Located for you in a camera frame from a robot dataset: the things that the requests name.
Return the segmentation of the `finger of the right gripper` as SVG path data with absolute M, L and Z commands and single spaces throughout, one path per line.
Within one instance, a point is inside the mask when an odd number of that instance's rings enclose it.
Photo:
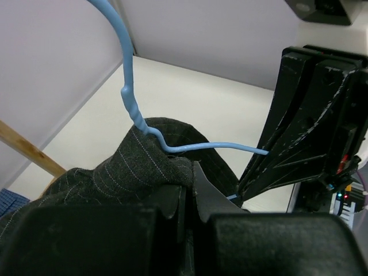
M 260 188 L 252 181 L 262 175 L 262 163 L 269 163 L 275 156 L 276 150 L 280 148 L 277 143 L 281 141 L 304 100 L 314 68 L 312 59 L 312 54 L 300 47 L 287 47 L 282 51 L 277 84 L 258 142 L 258 147 L 269 154 L 253 154 L 239 181 L 238 194 L 242 198 L 260 194 Z
M 248 200 L 270 189 L 329 180 L 343 158 L 354 156 L 359 120 L 348 112 L 359 66 L 337 60 L 283 60 L 258 146 L 240 180 Z

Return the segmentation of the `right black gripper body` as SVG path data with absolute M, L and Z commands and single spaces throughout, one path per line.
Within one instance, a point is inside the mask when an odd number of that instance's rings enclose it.
M 367 56 L 322 47 L 301 47 L 314 68 L 300 111 L 299 212 L 341 213 L 362 207 L 355 173 L 367 132 Z

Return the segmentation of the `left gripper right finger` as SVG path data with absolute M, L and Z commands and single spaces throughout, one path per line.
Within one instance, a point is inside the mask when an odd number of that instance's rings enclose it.
M 326 213 L 249 213 L 193 164 L 197 275 L 366 275 L 354 235 Z

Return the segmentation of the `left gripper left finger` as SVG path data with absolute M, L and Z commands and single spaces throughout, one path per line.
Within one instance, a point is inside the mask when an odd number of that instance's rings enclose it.
M 39 207 L 18 223 L 2 275 L 178 275 L 186 188 L 143 204 Z

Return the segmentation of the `black pinstriped shirt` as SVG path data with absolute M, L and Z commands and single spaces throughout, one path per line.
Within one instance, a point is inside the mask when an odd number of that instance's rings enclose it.
M 225 196 L 237 192 L 238 178 L 214 149 L 166 153 L 152 135 L 131 127 L 115 153 L 96 168 L 72 168 L 44 194 L 1 218 L 1 249 L 20 219 L 32 209 L 58 205 L 122 205 L 144 201 L 163 185 L 191 187 L 193 163 Z

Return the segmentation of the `light blue wire hanger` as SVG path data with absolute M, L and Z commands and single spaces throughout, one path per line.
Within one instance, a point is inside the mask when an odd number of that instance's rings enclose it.
M 177 154 L 196 150 L 231 148 L 235 150 L 251 152 L 258 155 L 267 155 L 269 153 L 268 151 L 263 149 L 229 142 L 207 142 L 182 145 L 178 147 L 171 147 L 167 145 L 161 131 L 148 126 L 144 117 L 142 116 L 141 111 L 139 110 L 139 106 L 134 94 L 133 44 L 123 20 L 108 1 L 89 0 L 89 3 L 92 4 L 109 21 L 120 42 L 123 56 L 122 66 L 124 74 L 124 86 L 121 89 L 120 94 L 126 111 L 133 121 L 134 126 L 138 130 L 140 130 L 144 135 L 154 135 L 157 138 L 164 152 Z

